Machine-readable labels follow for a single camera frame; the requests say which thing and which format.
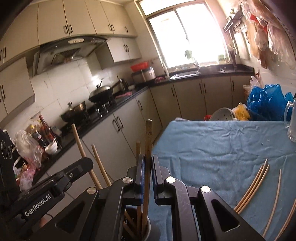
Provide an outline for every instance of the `bottle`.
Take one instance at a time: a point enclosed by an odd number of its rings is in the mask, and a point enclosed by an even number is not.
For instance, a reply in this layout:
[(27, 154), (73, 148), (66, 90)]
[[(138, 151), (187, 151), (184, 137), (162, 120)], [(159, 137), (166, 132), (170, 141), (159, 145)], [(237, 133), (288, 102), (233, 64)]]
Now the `bottle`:
[(42, 127), (41, 129), (44, 129), (44, 133), (46, 135), (46, 138), (48, 139), (48, 141), (51, 143), (54, 141), (54, 134), (52, 132), (52, 129), (49, 127), (49, 125), (45, 122), (45, 120), (43, 119), (43, 116), (40, 115), (39, 116), (41, 123), (42, 123)]

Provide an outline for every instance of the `cabinet door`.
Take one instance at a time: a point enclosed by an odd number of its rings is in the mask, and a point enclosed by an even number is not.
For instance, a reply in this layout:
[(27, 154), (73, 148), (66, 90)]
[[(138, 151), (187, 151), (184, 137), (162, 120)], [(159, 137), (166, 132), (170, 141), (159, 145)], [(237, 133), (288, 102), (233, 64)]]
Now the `cabinet door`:
[(245, 103), (244, 85), (250, 85), (251, 76), (231, 76), (231, 89), (233, 104), (232, 107), (236, 107), (240, 102)]
[(138, 108), (136, 99), (130, 100), (119, 110), (115, 111), (114, 116), (134, 155), (136, 156), (136, 143), (138, 140), (143, 147), (141, 154), (144, 154), (146, 124)]
[(25, 57), (0, 72), (0, 85), (8, 114), (34, 95)]
[(204, 120), (207, 111), (201, 79), (177, 82), (174, 83), (174, 88), (182, 118), (191, 121)]
[[(83, 143), (82, 143), (82, 146), (86, 156), (92, 159), (94, 163), (93, 170), (100, 184), (102, 185), (103, 188), (107, 187), (97, 162), (95, 161), (92, 154), (88, 151), (88, 149)], [(74, 144), (64, 155), (62, 155), (62, 157), (60, 157), (60, 159), (58, 159), (55, 162), (55, 164), (52, 165), (52, 167), (47, 171), (47, 173), (49, 175), (53, 175), (63, 170), (64, 168), (68, 167), (69, 165), (73, 164), (74, 162), (78, 161), (80, 158), (81, 158), (81, 155), (80, 155), (79, 149), (77, 145)], [(90, 175), (86, 173), (77, 181), (72, 183), (72, 186), (67, 190), (67, 193), (70, 194), (73, 198), (76, 198), (89, 187), (95, 187), (95, 184), (93, 183)]]
[(38, 4), (26, 7), (5, 33), (4, 63), (39, 45), (37, 30)]
[(115, 63), (130, 59), (122, 38), (110, 38), (107, 45)]
[(212, 115), (222, 107), (232, 109), (232, 93), (229, 76), (205, 78), (202, 79), (202, 83), (208, 115)]
[(39, 44), (70, 36), (64, 12), (63, 0), (39, 3), (38, 37)]
[(114, 115), (108, 116), (82, 140), (90, 150), (95, 144), (102, 164), (113, 180), (125, 177), (128, 169), (136, 165), (136, 158), (123, 133), (118, 131)]
[(120, 29), (120, 32), (124, 32), (124, 35), (137, 36), (136, 29), (133, 26), (133, 23), (128, 16), (128, 13), (126, 12), (124, 6), (115, 5), (115, 8), (118, 14), (118, 18), (121, 20), (118, 28), (123, 28)]
[(113, 27), (114, 34), (126, 34), (124, 23), (118, 13), (118, 5), (110, 2), (101, 2), (104, 12)]
[(181, 117), (174, 86), (173, 84), (166, 84), (153, 87), (150, 90), (163, 128), (166, 128), (170, 121)]
[(70, 35), (96, 34), (84, 0), (63, 0)]
[(154, 100), (152, 98), (152, 94), (150, 90), (146, 90), (143, 93), (136, 96), (138, 107), (142, 113), (144, 121), (150, 119), (152, 120), (152, 141), (160, 133), (162, 126), (157, 113), (156, 106), (154, 104)]
[(89, 15), (94, 24), (94, 28), (97, 34), (113, 34), (111, 24), (109, 23), (107, 16), (103, 10), (101, 2), (98, 0), (86, 0), (86, 6), (89, 11)]
[(126, 48), (128, 50), (128, 55), (130, 59), (142, 58), (141, 52), (135, 39), (123, 38), (123, 42), (127, 46)]

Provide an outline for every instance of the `wooden chopstick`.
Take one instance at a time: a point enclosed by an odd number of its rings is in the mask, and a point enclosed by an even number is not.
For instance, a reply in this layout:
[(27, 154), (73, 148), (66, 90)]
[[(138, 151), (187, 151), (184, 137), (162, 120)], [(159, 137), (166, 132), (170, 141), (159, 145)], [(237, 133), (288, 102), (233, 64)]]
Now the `wooden chopstick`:
[[(85, 154), (85, 151), (84, 151), (83, 146), (81, 144), (81, 141), (80, 141), (80, 138), (79, 138), (79, 135), (78, 135), (75, 124), (72, 124), (72, 130), (73, 130), (74, 137), (75, 137), (76, 143), (78, 145), (78, 149), (80, 151), (81, 156), (86, 157), (86, 154)], [(93, 180), (94, 184), (96, 185), (96, 188), (97, 189), (102, 189), (102, 185), (100, 184), (100, 182), (99, 182), (96, 174), (94, 173), (93, 169), (91, 169), (89, 171), (89, 175), (91, 176), (91, 179)]]
[[(105, 171), (105, 168), (104, 168), (104, 166), (103, 166), (103, 164), (101, 162), (101, 159), (100, 159), (99, 154), (98, 154), (98, 152), (96, 150), (96, 147), (95, 147), (94, 144), (92, 144), (91, 147), (93, 149), (96, 162), (98, 163), (99, 168), (101, 170), (101, 173), (102, 173), (102, 175), (103, 175), (103, 177), (105, 179), (105, 182), (106, 182), (107, 186), (110, 187), (112, 185), (112, 183), (111, 183), (111, 181), (110, 181), (110, 179), (109, 179), (109, 177), (108, 177), (108, 175), (107, 175), (107, 173)], [(136, 224), (134, 223), (134, 221), (132, 220), (132, 218), (130, 217), (130, 215), (128, 214), (128, 212), (126, 210), (124, 212), (124, 216), (129, 221), (129, 223), (133, 226), (133, 228), (136, 230), (137, 229)]]
[(142, 235), (145, 234), (147, 226), (147, 215), (149, 205), (150, 173), (151, 173), (151, 154), (152, 154), (152, 120), (146, 120), (146, 139), (145, 139), (145, 182), (144, 182), (144, 201), (142, 215)]
[(242, 197), (242, 199), (239, 201), (239, 203), (236, 205), (236, 207), (233, 209), (234, 211), (236, 211), (238, 209), (238, 207), (243, 203), (243, 201), (245, 200), (245, 198), (249, 195), (250, 191), (252, 190), (253, 186), (255, 185), (260, 173), (261, 173), (261, 170), (263, 168), (263, 165), (260, 167), (255, 179), (253, 180), (251, 186), (249, 187), (249, 189), (246, 191), (245, 195)]
[(281, 169), (279, 170), (279, 182), (278, 182), (278, 189), (277, 189), (277, 192), (276, 192), (276, 199), (275, 199), (275, 201), (274, 201), (274, 207), (273, 207), (273, 209), (272, 209), (272, 212), (271, 212), (271, 214), (270, 214), (270, 217), (269, 217), (268, 223), (267, 223), (267, 225), (266, 225), (266, 228), (265, 228), (265, 230), (264, 230), (264, 232), (263, 232), (262, 237), (264, 237), (264, 236), (266, 235), (267, 230), (268, 230), (268, 228), (269, 228), (269, 226), (270, 226), (270, 224), (271, 224), (272, 217), (274, 216), (274, 211), (276, 210), (276, 204), (277, 204), (277, 201), (278, 201), (278, 198), (279, 198), (279, 190), (280, 190), (280, 187), (281, 187)]
[[(136, 143), (137, 165), (138, 165), (140, 153), (141, 153), (141, 143), (140, 143), (140, 141), (137, 141), (137, 143)], [(138, 233), (138, 237), (141, 236), (141, 218), (142, 218), (142, 205), (137, 206), (137, 233)]]
[(263, 174), (263, 177), (260, 179), (259, 184), (256, 186), (256, 189), (254, 190), (254, 192), (252, 193), (252, 195), (250, 196), (250, 198), (247, 200), (247, 202), (244, 204), (244, 206), (242, 206), (242, 208), (239, 211), (237, 211), (238, 214), (240, 214), (245, 209), (245, 207), (249, 204), (249, 202), (251, 201), (252, 197), (255, 195), (255, 193), (257, 192), (257, 190), (260, 187), (261, 183), (263, 182), (263, 180), (264, 180), (264, 178), (265, 178), (265, 176), (266, 176), (266, 174), (268, 172), (268, 169), (269, 169), (269, 164), (268, 164), (268, 166), (267, 166), (267, 168), (266, 168), (266, 170), (265, 170), (265, 172)]
[(240, 211), (240, 209), (246, 204), (246, 202), (248, 201), (248, 199), (250, 198), (250, 196), (252, 195), (252, 193), (254, 192), (255, 188), (257, 187), (258, 183), (260, 182), (261, 178), (263, 177), (264, 171), (265, 171), (265, 166), (267, 163), (267, 158), (265, 160), (265, 163), (263, 165), (263, 168), (259, 174), (258, 179), (256, 180), (254, 186), (252, 187), (251, 191), (248, 193), (247, 197), (243, 200), (243, 202), (241, 203), (241, 205), (237, 208), (236, 212), (238, 213)]
[(287, 228), (289, 222), (290, 222), (291, 219), (292, 219), (293, 214), (295, 213), (295, 209), (296, 209), (296, 199), (295, 199), (295, 201), (294, 201), (294, 204), (293, 204), (293, 206), (292, 206), (292, 208), (291, 208), (291, 211), (290, 211), (290, 213), (289, 213), (289, 215), (288, 215), (288, 217), (287, 217), (287, 219), (286, 219), (286, 221), (285, 221), (283, 227), (282, 227), (281, 230), (279, 231), (279, 234), (276, 236), (276, 238), (275, 238), (274, 241), (276, 241), (276, 240), (277, 240), (277, 239), (283, 234), (283, 232), (285, 231), (285, 229)]

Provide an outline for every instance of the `pot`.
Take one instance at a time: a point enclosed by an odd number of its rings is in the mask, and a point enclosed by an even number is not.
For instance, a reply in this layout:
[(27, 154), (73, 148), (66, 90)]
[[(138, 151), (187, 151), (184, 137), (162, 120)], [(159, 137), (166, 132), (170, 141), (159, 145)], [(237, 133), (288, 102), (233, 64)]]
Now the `pot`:
[(72, 107), (72, 102), (68, 103), (69, 109), (60, 115), (64, 122), (74, 123), (76, 120), (84, 118), (87, 115), (85, 101), (81, 102), (79, 105)]
[(102, 86), (103, 78), (101, 79), (101, 83), (96, 86), (96, 89), (92, 91), (89, 95), (89, 101), (93, 103), (103, 102), (106, 103), (109, 101), (109, 98), (112, 96), (113, 87), (105, 85)]

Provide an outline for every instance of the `white bowl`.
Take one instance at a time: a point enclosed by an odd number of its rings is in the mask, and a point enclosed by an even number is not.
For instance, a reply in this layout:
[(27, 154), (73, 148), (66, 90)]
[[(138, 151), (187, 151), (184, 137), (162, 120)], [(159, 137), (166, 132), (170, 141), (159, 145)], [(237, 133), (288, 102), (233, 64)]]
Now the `white bowl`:
[(45, 148), (45, 152), (49, 155), (53, 155), (57, 152), (57, 142), (53, 141), (52, 143), (50, 143), (46, 148)]

